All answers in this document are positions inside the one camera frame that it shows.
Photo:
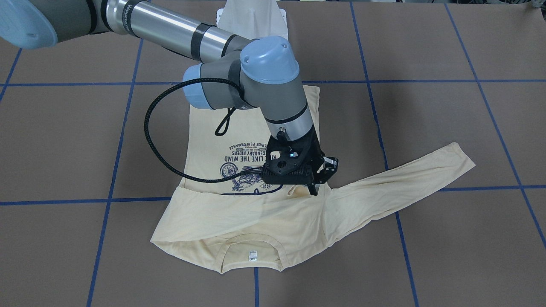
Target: blue joint cap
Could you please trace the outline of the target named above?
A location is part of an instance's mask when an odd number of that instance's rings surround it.
[[[57,44],[55,29],[29,0],[0,0],[0,36],[19,48]]]
[[[182,78],[182,81],[201,78],[201,65],[203,65],[203,63],[189,67],[184,73],[184,78]],[[188,100],[189,104],[197,109],[213,110],[213,108],[210,107],[209,102],[206,100],[202,83],[190,84],[182,89],[184,90],[184,95],[186,95],[186,99]]]
[[[240,60],[243,72],[260,83],[284,84],[300,73],[290,43],[280,36],[260,38],[246,45]]]

